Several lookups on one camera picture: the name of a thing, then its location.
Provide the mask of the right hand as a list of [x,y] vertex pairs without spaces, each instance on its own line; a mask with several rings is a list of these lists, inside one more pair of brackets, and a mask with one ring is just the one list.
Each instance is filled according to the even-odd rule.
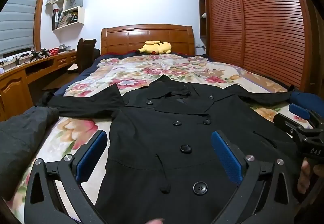
[[298,191],[299,193],[305,194],[310,186],[310,177],[311,177],[311,171],[314,171],[314,173],[323,178],[324,177],[324,168],[323,165],[315,165],[314,167],[311,167],[309,161],[307,158],[303,160],[300,176],[298,180]]

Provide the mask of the dark jacket sleeve forearm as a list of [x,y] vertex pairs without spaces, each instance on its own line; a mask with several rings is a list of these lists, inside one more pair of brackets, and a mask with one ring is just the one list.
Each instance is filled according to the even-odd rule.
[[1,122],[1,198],[12,199],[47,129],[58,118],[56,108],[38,106]]

